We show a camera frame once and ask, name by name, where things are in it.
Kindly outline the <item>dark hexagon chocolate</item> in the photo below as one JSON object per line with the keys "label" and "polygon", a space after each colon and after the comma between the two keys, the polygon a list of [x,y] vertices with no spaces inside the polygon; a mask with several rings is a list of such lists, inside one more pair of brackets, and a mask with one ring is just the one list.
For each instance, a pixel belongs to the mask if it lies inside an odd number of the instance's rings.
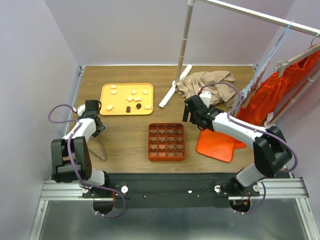
{"label": "dark hexagon chocolate", "polygon": [[136,108],[139,110],[140,108],[142,107],[142,105],[140,104],[140,103],[138,103],[137,105],[136,105]]}

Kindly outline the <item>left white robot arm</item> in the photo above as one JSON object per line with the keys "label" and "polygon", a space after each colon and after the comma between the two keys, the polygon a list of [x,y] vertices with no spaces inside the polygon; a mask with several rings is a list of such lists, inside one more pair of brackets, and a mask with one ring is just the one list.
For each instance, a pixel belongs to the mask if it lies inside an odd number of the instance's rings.
{"label": "left white robot arm", "polygon": [[[54,110],[67,107],[77,115],[76,119],[53,120]],[[78,181],[82,187],[91,189],[101,198],[107,197],[111,191],[110,179],[105,171],[93,168],[88,141],[91,137],[99,137],[106,129],[101,122],[99,100],[86,100],[78,108],[68,104],[55,106],[48,114],[49,122],[62,124],[74,122],[74,127],[65,136],[54,139],[50,144],[52,178],[57,183]]]}

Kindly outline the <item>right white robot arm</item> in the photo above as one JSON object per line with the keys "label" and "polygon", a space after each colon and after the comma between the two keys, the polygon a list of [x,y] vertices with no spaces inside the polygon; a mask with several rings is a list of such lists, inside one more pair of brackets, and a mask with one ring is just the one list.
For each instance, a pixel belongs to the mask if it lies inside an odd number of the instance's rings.
{"label": "right white robot arm", "polygon": [[234,196],[243,195],[250,185],[259,180],[273,178],[293,157],[278,127],[263,128],[236,119],[214,105],[206,106],[199,95],[184,101],[182,120],[190,121],[200,130],[226,134],[253,149],[253,163],[226,184],[227,193]]}

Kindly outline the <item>orange compartment box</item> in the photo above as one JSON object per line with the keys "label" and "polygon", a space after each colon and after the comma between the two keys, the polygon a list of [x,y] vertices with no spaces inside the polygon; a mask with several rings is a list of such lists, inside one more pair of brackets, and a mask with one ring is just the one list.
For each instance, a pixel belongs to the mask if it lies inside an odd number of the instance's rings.
{"label": "orange compartment box", "polygon": [[182,162],[186,158],[185,128],[181,123],[148,126],[147,157],[151,162]]}

